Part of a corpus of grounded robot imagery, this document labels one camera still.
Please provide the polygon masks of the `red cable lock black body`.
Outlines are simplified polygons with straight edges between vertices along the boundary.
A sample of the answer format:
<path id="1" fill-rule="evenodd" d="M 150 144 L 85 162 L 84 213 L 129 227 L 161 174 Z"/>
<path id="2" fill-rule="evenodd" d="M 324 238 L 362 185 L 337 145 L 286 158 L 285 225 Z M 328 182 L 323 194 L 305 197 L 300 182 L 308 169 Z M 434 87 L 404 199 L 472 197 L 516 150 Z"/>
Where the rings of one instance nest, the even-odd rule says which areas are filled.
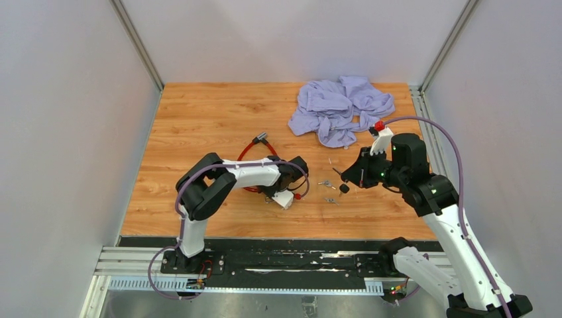
<path id="1" fill-rule="evenodd" d="M 238 155 L 237 161 L 244 159 L 257 160 L 262 156 L 278 156 L 277 151 L 268 141 L 268 134 L 266 132 L 253 137 Z"/>

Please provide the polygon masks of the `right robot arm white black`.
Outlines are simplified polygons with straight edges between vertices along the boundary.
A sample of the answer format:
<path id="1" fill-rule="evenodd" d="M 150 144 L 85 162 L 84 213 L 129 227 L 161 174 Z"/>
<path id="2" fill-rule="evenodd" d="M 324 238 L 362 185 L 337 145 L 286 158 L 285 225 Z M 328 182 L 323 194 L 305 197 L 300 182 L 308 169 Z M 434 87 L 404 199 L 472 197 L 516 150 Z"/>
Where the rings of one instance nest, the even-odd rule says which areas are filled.
<path id="1" fill-rule="evenodd" d="M 533 309 L 503 281 L 476 239 L 451 181 L 429 168 L 425 142 L 416 134 L 388 139 L 392 158 L 375 146 L 361 148 L 356 161 L 341 173 L 345 183 L 368 189 L 395 187 L 402 199 L 432 230 L 454 275 L 444 272 L 405 238 L 381 247 L 379 268 L 387 276 L 404 274 L 435 300 L 447 317 L 523 317 Z"/>

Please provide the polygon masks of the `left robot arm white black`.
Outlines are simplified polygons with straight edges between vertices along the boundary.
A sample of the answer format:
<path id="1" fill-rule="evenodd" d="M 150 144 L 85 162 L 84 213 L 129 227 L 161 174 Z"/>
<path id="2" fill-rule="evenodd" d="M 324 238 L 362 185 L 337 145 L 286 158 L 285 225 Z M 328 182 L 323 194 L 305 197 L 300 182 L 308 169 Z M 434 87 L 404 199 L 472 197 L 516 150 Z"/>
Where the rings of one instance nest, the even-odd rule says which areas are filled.
<path id="1" fill-rule="evenodd" d="M 232 161 L 214 152 L 206 154 L 176 183 L 174 208 L 180 218 L 180 234 L 175 249 L 181 252 L 178 266 L 188 274 L 201 269 L 207 220 L 218 212 L 234 189 L 255 187 L 287 209 L 294 200 L 308 194 L 308 173 L 308 165 L 300 156 L 289 161 L 277 156 Z"/>

